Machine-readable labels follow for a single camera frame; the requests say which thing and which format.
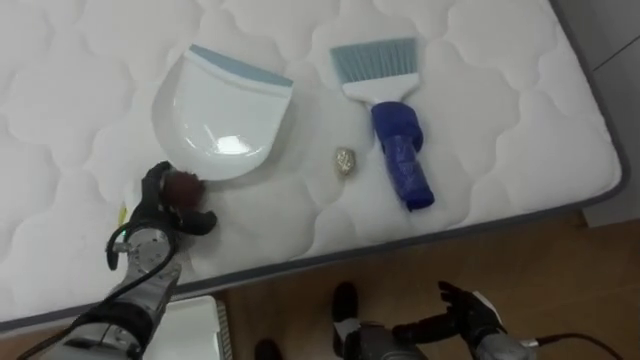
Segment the white quilted mattress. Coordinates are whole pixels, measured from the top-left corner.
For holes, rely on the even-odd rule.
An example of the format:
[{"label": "white quilted mattress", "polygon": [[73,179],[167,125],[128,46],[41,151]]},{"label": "white quilted mattress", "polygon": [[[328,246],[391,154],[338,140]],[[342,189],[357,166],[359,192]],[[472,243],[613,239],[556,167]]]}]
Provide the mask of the white quilted mattress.
[{"label": "white quilted mattress", "polygon": [[[329,57],[407,36],[421,45],[407,103],[436,196],[412,213]],[[192,43],[291,78],[294,95],[267,162],[210,184],[219,226],[184,255],[183,282],[577,204],[622,177],[548,0],[1,0],[0,322],[97,301],[121,280],[105,242],[127,184],[165,158],[151,104]],[[346,180],[339,146],[357,154]]]}]

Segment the light blue dustpan rim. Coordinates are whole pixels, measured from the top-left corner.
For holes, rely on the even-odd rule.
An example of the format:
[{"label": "light blue dustpan rim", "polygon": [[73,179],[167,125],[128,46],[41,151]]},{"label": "light blue dustpan rim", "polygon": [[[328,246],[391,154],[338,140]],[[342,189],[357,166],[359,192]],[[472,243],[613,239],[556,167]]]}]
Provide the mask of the light blue dustpan rim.
[{"label": "light blue dustpan rim", "polygon": [[293,86],[293,81],[284,76],[224,56],[202,46],[191,45],[189,50],[221,69],[243,78],[279,86]]}]

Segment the black shoe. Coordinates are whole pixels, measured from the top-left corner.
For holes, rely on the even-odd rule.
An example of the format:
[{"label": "black shoe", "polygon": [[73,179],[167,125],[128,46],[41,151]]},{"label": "black shoe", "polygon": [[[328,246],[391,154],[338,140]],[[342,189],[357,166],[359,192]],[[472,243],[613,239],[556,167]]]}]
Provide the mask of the black shoe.
[{"label": "black shoe", "polygon": [[282,354],[273,340],[262,339],[256,344],[253,358],[255,360],[282,360]]},{"label": "black shoe", "polygon": [[[334,323],[358,318],[358,291],[352,283],[344,282],[336,287],[333,292],[331,318]],[[344,344],[335,327],[333,328],[333,352],[338,357],[342,357],[344,352]]]}]

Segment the wooden floor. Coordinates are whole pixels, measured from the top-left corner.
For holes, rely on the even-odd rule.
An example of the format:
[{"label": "wooden floor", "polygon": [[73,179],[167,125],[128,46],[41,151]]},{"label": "wooden floor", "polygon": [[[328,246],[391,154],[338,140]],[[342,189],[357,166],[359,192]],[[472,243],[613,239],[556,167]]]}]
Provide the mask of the wooden floor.
[{"label": "wooden floor", "polygon": [[[236,359],[252,359],[263,337],[276,340],[287,359],[335,359],[329,306],[336,284],[356,284],[361,318],[393,326],[444,311],[436,288],[441,279],[481,291],[519,338],[584,332],[625,359],[640,359],[640,222],[586,229],[579,216],[565,216],[328,265],[219,296],[229,308]],[[0,359],[14,358],[42,336],[0,342]],[[431,360],[470,359],[459,339],[423,350]],[[608,359],[579,341],[538,355]]]}]

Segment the blue handle wrapping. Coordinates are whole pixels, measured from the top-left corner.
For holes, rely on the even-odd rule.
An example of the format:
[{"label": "blue handle wrapping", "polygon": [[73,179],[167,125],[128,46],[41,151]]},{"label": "blue handle wrapping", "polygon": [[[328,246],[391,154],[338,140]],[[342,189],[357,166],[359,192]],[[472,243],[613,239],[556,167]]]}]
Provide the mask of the blue handle wrapping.
[{"label": "blue handle wrapping", "polygon": [[431,206],[435,197],[416,158],[424,142],[416,112],[393,101],[373,106],[371,114],[396,193],[409,211]]}]

